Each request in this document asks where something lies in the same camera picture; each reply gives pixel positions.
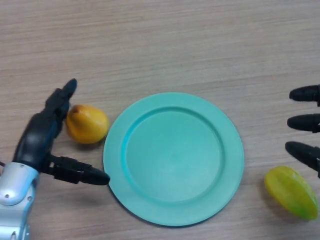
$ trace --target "green plastic plate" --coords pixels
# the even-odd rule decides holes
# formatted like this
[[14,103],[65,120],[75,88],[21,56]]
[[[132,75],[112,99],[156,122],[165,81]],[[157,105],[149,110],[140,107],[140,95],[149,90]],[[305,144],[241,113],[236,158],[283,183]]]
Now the green plastic plate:
[[219,212],[235,194],[244,150],[229,118],[186,93],[160,93],[129,106],[104,145],[109,186],[134,215],[188,226]]

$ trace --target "plate center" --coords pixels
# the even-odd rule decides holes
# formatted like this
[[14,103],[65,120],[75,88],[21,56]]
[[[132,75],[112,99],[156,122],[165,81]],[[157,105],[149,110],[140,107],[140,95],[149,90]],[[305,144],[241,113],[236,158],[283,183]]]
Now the plate center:
[[213,126],[183,108],[145,115],[128,136],[124,156],[131,183],[165,202],[203,193],[214,183],[223,160]]

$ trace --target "pear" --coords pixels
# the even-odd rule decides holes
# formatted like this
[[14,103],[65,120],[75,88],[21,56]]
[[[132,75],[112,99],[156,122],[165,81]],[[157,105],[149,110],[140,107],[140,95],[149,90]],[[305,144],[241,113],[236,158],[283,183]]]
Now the pear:
[[109,120],[100,109],[77,104],[68,112],[65,125],[68,135],[77,143],[94,144],[107,134]]

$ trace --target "wooden table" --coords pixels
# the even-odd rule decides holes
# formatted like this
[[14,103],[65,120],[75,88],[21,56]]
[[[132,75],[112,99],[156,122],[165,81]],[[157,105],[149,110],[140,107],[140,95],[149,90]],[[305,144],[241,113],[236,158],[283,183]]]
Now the wooden table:
[[[0,152],[9,162],[32,114],[55,88],[78,79],[72,102],[103,109],[113,122],[131,103],[187,92],[221,108],[245,148],[241,186],[215,217],[162,228],[128,214],[106,187],[42,175],[29,218],[33,240],[315,240],[320,220],[291,217],[265,194],[271,167],[297,169],[320,196],[316,172],[290,157],[286,141],[320,145],[287,127],[316,113],[289,100],[320,83],[318,0],[2,0]],[[56,155],[102,167],[102,149],[63,132]]]

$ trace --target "table surface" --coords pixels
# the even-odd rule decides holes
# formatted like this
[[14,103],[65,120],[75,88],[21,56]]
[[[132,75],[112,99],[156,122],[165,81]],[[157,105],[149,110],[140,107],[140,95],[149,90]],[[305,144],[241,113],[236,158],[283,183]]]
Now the table surface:
[[[285,213],[264,191],[277,165],[298,170],[320,197],[316,172],[290,157],[286,141],[320,145],[287,118],[319,112],[289,91],[320,82],[318,0],[7,0],[0,7],[0,159],[12,159],[32,114],[55,88],[78,79],[72,102],[110,121],[150,94],[177,91],[221,108],[243,140],[245,171],[215,217],[164,228],[128,214],[107,187],[42,175],[29,223],[33,240],[313,240],[320,219]],[[102,149],[63,132],[56,155],[102,167]]]

